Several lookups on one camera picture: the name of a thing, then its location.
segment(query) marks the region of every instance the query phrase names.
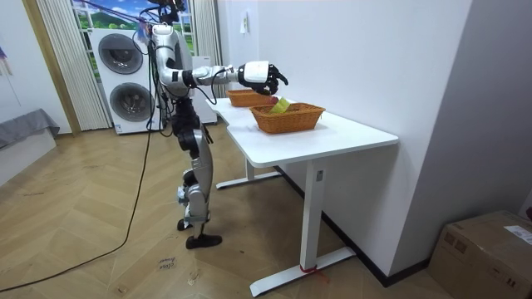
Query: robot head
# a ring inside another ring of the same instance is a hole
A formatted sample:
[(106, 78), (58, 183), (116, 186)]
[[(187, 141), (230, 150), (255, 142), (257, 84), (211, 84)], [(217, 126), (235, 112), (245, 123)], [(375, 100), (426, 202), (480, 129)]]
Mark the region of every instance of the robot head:
[[(159, 19), (160, 22), (165, 22), (169, 25), (172, 22), (178, 22), (179, 16), (177, 12), (183, 12), (185, 10), (185, 4), (183, 0), (149, 0), (150, 2), (159, 5)], [(170, 7), (170, 13), (163, 13), (163, 9), (166, 12), (166, 8)]]

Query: white desk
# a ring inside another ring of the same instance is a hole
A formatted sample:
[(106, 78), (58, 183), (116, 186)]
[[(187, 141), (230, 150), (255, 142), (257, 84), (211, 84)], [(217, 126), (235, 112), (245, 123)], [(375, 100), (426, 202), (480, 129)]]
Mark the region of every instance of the white desk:
[(327, 177), (326, 158), (393, 145), (398, 138), (327, 112), (323, 112), (314, 130), (269, 135), (259, 129), (249, 108), (233, 107), (229, 99), (218, 99), (218, 105), (210, 106), (228, 124), (229, 135), (246, 158), (246, 178), (217, 184), (218, 189), (279, 175), (274, 172), (254, 176), (254, 167), (307, 161), (300, 266), (254, 282), (249, 287), (253, 296), (354, 256), (351, 248), (342, 248), (317, 257), (323, 190)]

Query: humanoid robot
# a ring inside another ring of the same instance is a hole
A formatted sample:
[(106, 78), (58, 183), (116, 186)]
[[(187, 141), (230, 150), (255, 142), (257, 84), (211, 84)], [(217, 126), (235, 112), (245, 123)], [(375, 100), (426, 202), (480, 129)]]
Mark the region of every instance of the humanoid robot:
[(186, 41), (171, 26), (177, 18), (177, 11), (183, 8), (181, 0), (150, 2), (170, 7), (170, 13), (160, 13), (163, 23), (154, 25), (150, 31), (156, 61), (155, 77), (159, 78), (163, 98), (175, 103), (172, 129), (181, 149), (188, 151), (192, 159), (192, 168), (184, 172), (183, 186), (178, 189), (178, 201), (185, 206), (185, 216), (177, 228), (194, 229), (193, 236), (186, 240), (188, 249), (216, 246), (222, 243), (222, 238), (204, 234), (204, 225), (209, 221), (209, 194), (213, 180), (210, 137), (188, 97), (190, 90), (197, 86), (238, 82), (260, 94), (272, 95), (278, 90), (279, 80), (285, 85), (288, 80), (267, 61), (248, 62), (236, 69), (232, 66), (202, 66), (192, 70), (192, 57)]

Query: cardboard box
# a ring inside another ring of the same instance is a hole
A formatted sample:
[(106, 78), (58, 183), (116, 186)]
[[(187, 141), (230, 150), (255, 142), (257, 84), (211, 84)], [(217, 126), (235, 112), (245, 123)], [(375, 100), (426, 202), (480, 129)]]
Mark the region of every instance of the cardboard box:
[(455, 299), (530, 299), (532, 223), (497, 212), (449, 224), (428, 272)]

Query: washing machine door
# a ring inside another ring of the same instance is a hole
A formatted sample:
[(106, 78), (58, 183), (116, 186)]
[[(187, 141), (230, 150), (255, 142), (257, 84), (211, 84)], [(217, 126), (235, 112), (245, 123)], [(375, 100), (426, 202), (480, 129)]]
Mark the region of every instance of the washing machine door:
[(111, 93), (109, 103), (118, 116), (128, 121), (148, 120), (151, 110), (155, 110), (150, 91), (136, 83), (118, 85)]
[(103, 63), (118, 74), (133, 74), (142, 66), (142, 53), (135, 47), (135, 42), (120, 33), (102, 38), (98, 52)]

